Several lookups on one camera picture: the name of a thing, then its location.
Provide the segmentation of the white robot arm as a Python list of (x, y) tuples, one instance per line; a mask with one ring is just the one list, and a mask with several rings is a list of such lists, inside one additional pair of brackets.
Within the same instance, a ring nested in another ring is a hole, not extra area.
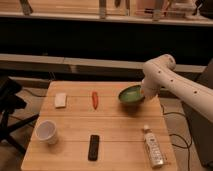
[(213, 90), (174, 72), (173, 56), (164, 54), (146, 61), (142, 70), (141, 93), (146, 100), (154, 98), (161, 87), (187, 103), (213, 123)]

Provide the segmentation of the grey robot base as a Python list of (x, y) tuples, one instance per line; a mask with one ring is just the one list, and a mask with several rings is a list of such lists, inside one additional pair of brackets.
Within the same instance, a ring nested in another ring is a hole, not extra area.
[[(197, 78), (197, 83), (213, 89), (213, 58), (203, 73)], [(213, 171), (213, 123), (204, 118), (186, 103), (182, 103), (190, 134), (203, 167)]]

